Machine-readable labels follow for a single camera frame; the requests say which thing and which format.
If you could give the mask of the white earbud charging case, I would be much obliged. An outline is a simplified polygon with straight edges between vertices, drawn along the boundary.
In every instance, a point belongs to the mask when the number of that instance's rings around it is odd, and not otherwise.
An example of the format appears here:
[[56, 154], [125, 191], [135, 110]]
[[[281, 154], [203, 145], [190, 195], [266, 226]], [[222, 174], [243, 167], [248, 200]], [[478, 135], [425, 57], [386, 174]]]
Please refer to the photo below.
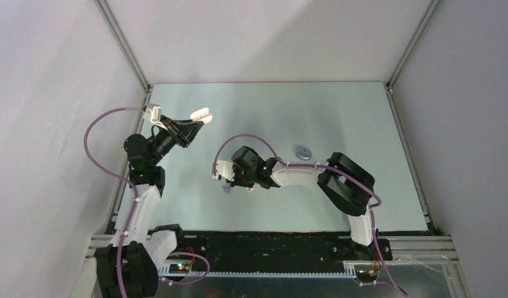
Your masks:
[[190, 118], [194, 122], [208, 124], [213, 120], [213, 115], [208, 107], [203, 107], [202, 109], [192, 112]]

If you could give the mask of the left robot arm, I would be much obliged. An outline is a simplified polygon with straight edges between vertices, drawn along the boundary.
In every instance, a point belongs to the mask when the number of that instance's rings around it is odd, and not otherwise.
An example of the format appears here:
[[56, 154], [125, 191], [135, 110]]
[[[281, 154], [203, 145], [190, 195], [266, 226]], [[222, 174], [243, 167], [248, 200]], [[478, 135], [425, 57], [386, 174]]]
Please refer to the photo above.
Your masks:
[[150, 122], [159, 132], [146, 138], [138, 133], [124, 142], [129, 162], [125, 181], [134, 192], [124, 224], [110, 244], [95, 251], [97, 279], [103, 297], [152, 297], [159, 283], [158, 270], [169, 255], [184, 256], [187, 242], [178, 236], [180, 228], [159, 228], [149, 234], [150, 222], [165, 186], [165, 170], [159, 162], [175, 146], [188, 147], [204, 125], [209, 112], [192, 113], [188, 120], [153, 116]]

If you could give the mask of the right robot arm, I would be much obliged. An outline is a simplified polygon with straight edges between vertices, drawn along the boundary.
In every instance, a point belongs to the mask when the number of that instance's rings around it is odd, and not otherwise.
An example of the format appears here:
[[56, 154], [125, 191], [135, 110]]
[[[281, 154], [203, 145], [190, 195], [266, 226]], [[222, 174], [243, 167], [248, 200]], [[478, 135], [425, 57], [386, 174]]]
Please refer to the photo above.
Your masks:
[[359, 260], [379, 259], [379, 246], [372, 210], [375, 178], [340, 152], [319, 163], [290, 163], [277, 157], [264, 160], [254, 149], [243, 146], [229, 161], [218, 160], [214, 177], [225, 179], [225, 190], [252, 190], [288, 186], [318, 187], [348, 218], [350, 246]]

